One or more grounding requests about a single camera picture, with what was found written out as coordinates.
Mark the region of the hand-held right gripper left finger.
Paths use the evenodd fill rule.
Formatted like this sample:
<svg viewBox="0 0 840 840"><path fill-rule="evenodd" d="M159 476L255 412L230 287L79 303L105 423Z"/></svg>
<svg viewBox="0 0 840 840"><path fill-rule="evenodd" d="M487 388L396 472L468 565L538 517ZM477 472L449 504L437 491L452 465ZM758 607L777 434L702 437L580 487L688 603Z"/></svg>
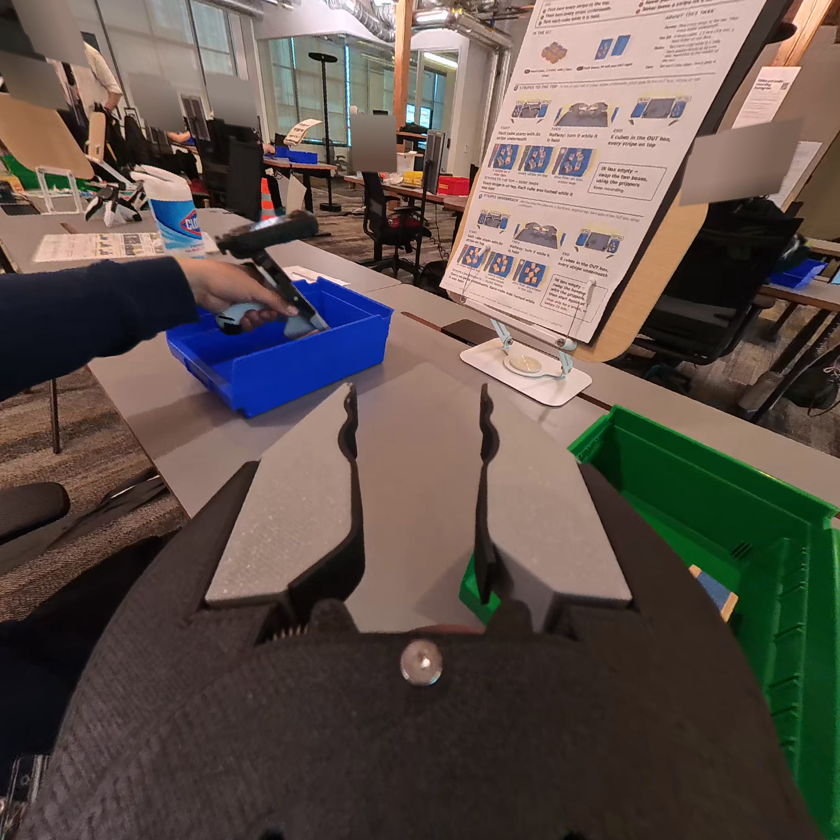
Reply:
<svg viewBox="0 0 840 840"><path fill-rule="evenodd" d="M358 425L343 383L264 452L206 604L347 601L365 568Z"/></svg>

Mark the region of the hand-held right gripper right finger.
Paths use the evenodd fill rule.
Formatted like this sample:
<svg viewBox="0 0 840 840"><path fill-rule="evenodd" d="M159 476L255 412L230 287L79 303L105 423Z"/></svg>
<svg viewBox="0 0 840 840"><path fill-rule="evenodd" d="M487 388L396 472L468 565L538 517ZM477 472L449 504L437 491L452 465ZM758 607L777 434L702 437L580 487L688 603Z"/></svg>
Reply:
<svg viewBox="0 0 840 840"><path fill-rule="evenodd" d="M472 610L504 601L550 630L568 605L624 608L632 594L577 458L497 388L479 395Z"/></svg>

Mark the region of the blue plastic bin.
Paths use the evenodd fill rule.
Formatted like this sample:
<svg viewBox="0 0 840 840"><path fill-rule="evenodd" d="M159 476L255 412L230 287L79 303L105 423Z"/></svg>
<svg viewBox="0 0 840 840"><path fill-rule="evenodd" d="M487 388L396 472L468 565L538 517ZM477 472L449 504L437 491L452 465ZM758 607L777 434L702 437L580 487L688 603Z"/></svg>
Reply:
<svg viewBox="0 0 840 840"><path fill-rule="evenodd" d="M289 339L279 321L227 335L212 313L166 333L171 354L232 411L256 417L384 360L393 310L319 276L295 279L329 325Z"/></svg>

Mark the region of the green plastic bin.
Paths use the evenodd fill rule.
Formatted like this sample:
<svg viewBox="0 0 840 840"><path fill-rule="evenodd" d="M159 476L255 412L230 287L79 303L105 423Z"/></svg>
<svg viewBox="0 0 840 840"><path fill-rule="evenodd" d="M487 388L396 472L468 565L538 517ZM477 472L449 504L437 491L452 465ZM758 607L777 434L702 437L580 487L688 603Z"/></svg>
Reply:
<svg viewBox="0 0 840 840"><path fill-rule="evenodd" d="M838 838L837 509L616 406L569 450L629 585L442 637L442 837ZM690 572L737 593L725 623Z"/></svg>

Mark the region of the person's left forearm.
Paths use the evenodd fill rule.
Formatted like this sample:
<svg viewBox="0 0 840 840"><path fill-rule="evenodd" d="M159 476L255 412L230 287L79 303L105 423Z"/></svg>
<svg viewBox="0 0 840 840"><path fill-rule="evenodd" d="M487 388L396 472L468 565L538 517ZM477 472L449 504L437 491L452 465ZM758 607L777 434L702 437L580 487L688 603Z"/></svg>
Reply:
<svg viewBox="0 0 840 840"><path fill-rule="evenodd" d="M197 320L172 257L108 260L1 280L1 399Z"/></svg>

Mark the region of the wooden cube with blue stripe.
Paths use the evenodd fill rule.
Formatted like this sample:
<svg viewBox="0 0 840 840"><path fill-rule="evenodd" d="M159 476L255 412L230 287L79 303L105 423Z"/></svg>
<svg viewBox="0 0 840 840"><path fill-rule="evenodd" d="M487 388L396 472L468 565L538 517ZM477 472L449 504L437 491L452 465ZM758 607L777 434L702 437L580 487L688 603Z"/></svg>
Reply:
<svg viewBox="0 0 840 840"><path fill-rule="evenodd" d="M701 570L699 567L693 565L690 567L689 571L696 578L704 592L708 594L722 620L725 623L728 623L739 601L737 593L730 591L725 585L712 578L707 572Z"/></svg>

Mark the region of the person's left hand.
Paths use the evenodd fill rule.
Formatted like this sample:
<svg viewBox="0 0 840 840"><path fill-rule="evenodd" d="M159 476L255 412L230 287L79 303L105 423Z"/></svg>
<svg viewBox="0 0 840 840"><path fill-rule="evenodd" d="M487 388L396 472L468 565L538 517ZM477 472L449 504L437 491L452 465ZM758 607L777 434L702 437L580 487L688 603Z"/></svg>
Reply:
<svg viewBox="0 0 840 840"><path fill-rule="evenodd" d="M196 305L216 314L247 304L239 325L245 332L268 322L296 317L298 309L275 290L264 287L244 269L207 259L176 258Z"/></svg>

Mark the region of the disinfecting wipes canister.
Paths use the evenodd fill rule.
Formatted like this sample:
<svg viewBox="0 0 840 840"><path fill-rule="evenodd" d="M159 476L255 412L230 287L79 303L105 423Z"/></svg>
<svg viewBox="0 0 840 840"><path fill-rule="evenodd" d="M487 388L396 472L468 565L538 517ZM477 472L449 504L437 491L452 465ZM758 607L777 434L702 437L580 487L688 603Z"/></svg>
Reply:
<svg viewBox="0 0 840 840"><path fill-rule="evenodd" d="M146 164L138 166L132 178L143 187L168 255L200 258L219 252L215 240L200 227L185 178Z"/></svg>

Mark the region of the white poster stand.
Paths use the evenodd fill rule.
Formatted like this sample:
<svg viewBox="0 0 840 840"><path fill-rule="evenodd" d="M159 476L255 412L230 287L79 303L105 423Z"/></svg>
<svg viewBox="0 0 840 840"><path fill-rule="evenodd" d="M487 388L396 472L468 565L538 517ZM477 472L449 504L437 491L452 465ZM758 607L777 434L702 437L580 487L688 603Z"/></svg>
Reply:
<svg viewBox="0 0 840 840"><path fill-rule="evenodd" d="M567 336L513 318L490 322L496 338L459 356L479 373L546 407L565 405L592 383L574 366L577 343Z"/></svg>

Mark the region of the black and white tool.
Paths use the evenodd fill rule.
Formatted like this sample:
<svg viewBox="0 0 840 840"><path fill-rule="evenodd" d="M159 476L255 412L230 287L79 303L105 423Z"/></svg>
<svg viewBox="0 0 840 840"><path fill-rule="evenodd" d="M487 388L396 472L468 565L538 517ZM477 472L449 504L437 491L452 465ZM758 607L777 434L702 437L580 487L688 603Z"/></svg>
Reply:
<svg viewBox="0 0 840 840"><path fill-rule="evenodd" d="M141 211L148 205L148 197L141 183L135 185L129 196L122 194L117 185L99 184L91 188L91 199L84 211L86 222L100 214L106 228L143 221Z"/></svg>

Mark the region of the clear acrylic stand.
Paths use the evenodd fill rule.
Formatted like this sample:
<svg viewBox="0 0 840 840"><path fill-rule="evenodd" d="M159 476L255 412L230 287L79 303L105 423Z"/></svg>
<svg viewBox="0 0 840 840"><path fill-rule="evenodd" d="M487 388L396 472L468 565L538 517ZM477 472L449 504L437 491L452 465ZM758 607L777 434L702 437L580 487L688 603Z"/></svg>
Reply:
<svg viewBox="0 0 840 840"><path fill-rule="evenodd" d="M44 215L84 215L86 205L82 201L77 178L71 170L40 165L35 168L35 175L40 190L40 198L45 206ZM67 189L59 190L49 185L49 178L63 179L67 183ZM61 200L69 200L70 207L62 208L58 205Z"/></svg>

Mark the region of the wooden poster board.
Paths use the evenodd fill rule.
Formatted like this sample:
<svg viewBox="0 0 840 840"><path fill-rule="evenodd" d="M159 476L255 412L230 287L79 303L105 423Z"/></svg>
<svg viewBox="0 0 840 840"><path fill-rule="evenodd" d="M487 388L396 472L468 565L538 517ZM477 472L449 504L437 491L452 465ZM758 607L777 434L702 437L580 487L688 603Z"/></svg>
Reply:
<svg viewBox="0 0 840 840"><path fill-rule="evenodd" d="M641 256L596 341L574 351L576 361L608 362L622 355L634 342L648 315L704 224L708 204L682 206L681 195L667 211Z"/></svg>
<svg viewBox="0 0 840 840"><path fill-rule="evenodd" d="M93 177L91 163L55 110L1 94L1 141L18 162L54 175Z"/></svg>

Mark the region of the person's dark clothing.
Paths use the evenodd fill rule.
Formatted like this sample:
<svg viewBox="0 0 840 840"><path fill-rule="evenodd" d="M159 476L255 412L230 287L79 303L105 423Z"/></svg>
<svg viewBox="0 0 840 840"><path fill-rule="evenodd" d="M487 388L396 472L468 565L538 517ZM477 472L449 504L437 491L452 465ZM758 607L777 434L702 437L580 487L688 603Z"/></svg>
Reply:
<svg viewBox="0 0 840 840"><path fill-rule="evenodd" d="M1 625L1 792L14 762L49 754L93 648L134 583L175 532L94 565L33 612Z"/></svg>

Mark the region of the black bag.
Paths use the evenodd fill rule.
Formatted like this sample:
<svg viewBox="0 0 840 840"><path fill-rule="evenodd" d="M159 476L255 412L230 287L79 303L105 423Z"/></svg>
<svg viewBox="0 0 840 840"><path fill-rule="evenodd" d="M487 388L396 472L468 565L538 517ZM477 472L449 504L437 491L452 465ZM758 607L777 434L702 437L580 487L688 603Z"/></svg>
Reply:
<svg viewBox="0 0 840 840"><path fill-rule="evenodd" d="M784 394L809 417L830 413L839 405L839 363L818 362L804 371Z"/></svg>

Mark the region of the instruction poster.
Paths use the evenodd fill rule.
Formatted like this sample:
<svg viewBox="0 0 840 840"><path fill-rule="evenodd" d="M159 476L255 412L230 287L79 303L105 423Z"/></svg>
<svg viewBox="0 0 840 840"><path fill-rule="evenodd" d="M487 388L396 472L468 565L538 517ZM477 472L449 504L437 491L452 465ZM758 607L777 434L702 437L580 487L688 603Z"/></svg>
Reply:
<svg viewBox="0 0 840 840"><path fill-rule="evenodd" d="M591 341L763 5L537 2L442 288Z"/></svg>

